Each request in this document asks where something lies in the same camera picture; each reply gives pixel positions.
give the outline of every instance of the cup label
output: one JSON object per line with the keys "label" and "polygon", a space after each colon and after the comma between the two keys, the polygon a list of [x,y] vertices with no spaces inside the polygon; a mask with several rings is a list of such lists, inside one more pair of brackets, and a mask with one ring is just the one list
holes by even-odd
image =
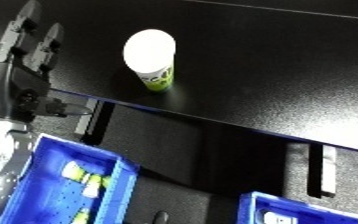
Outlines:
{"label": "cup label", "polygon": [[159,92],[166,90],[172,85],[173,71],[174,66],[172,65],[167,70],[156,74],[154,77],[141,77],[141,79],[149,90]]}

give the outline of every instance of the blue bin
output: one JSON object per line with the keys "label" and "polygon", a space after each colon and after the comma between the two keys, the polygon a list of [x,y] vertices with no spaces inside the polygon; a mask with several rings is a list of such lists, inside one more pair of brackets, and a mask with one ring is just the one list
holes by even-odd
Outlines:
{"label": "blue bin", "polygon": [[[84,184],[61,175],[71,161],[87,172],[111,176],[99,197],[83,196]],[[113,152],[41,135],[0,224],[68,224],[83,208],[91,211],[88,223],[122,223],[138,169]]]}
{"label": "blue bin", "polygon": [[259,192],[242,195],[237,224],[264,223],[358,224],[358,215]]}

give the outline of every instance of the white container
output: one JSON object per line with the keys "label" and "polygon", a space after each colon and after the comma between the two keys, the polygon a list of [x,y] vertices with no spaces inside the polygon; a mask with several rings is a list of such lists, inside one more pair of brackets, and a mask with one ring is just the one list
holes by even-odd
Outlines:
{"label": "white container", "polygon": [[124,46],[124,61],[151,91],[164,91],[173,83],[175,40],[161,30],[148,29],[131,36]]}

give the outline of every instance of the black table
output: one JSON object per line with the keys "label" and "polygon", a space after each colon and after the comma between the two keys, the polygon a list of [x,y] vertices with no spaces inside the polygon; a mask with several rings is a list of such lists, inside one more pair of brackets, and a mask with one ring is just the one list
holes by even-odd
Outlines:
{"label": "black table", "polygon": [[[66,27],[56,89],[274,135],[358,149],[358,19],[186,1],[41,1]],[[25,3],[0,1],[0,36]],[[177,41],[176,81],[149,93],[122,47],[158,28]]]}

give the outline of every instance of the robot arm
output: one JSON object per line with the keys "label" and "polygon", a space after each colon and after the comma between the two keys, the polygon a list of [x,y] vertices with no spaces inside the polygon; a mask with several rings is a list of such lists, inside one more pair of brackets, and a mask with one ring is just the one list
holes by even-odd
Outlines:
{"label": "robot arm", "polygon": [[0,49],[0,215],[20,175],[31,158],[35,134],[30,123],[38,115],[65,117],[86,115],[86,107],[65,104],[47,96],[49,72],[57,63],[64,37],[60,24],[53,25],[28,63],[38,26],[41,5],[30,0],[11,21]]}

